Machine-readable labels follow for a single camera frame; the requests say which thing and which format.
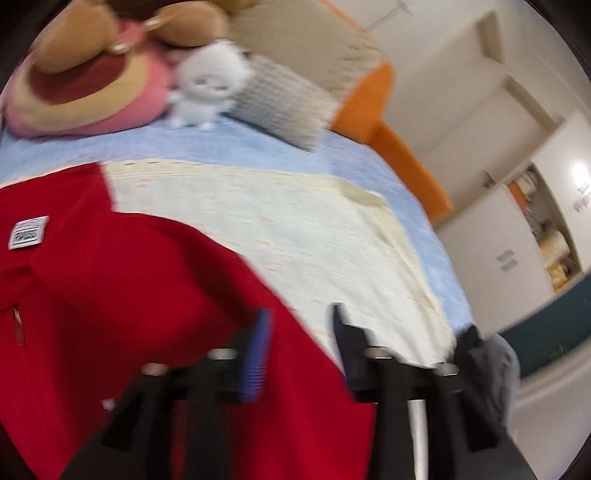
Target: red shirt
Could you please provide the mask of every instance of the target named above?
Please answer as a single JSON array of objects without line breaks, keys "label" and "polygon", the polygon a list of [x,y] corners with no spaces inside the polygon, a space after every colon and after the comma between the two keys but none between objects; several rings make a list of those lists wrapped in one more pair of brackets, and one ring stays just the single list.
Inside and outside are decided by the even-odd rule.
[{"label": "red shirt", "polygon": [[[16,222],[43,215],[41,244],[7,249]],[[236,477],[362,480],[373,408],[236,253],[113,212],[96,164],[0,189],[0,421],[40,480],[59,477],[142,364],[191,364],[258,307],[274,312],[272,342],[260,400],[233,418]]]}]

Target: white blanket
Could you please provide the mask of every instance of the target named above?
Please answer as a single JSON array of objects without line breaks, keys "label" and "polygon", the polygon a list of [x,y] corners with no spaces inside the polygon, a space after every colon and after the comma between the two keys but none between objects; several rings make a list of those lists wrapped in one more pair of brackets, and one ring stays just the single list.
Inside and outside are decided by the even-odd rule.
[{"label": "white blanket", "polygon": [[444,361],[454,336],[382,196],[345,180],[177,160],[105,166],[122,212],[188,223],[241,254],[338,363],[329,306],[405,361]]}]

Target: blue bedsheet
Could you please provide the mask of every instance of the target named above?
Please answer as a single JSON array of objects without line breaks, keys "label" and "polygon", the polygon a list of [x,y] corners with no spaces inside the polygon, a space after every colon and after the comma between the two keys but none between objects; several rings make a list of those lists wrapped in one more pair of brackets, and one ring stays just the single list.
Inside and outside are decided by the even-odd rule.
[{"label": "blue bedsheet", "polygon": [[226,166],[329,174],[383,194],[407,230],[433,293],[455,333],[472,324],[470,307],[452,266],[414,196],[370,148],[327,131],[314,153],[223,118],[211,132],[169,129],[164,120],[90,138],[22,139],[8,131],[0,141],[0,183],[92,161],[133,158],[193,160]]}]

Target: white door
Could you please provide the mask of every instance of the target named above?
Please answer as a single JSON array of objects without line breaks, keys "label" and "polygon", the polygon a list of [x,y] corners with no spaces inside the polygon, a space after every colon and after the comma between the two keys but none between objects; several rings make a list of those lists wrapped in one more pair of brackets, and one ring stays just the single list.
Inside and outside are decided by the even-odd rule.
[{"label": "white door", "polygon": [[484,334],[507,329],[554,298],[534,235],[505,185],[437,234]]}]

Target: clothing label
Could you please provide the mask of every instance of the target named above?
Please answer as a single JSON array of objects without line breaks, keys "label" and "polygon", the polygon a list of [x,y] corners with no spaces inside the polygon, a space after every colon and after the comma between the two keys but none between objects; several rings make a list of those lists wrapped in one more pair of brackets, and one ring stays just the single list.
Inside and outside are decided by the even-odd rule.
[{"label": "clothing label", "polygon": [[30,247],[43,242],[43,232],[47,220],[49,220],[49,217],[45,215],[44,217],[31,218],[16,223],[10,234],[8,249]]}]

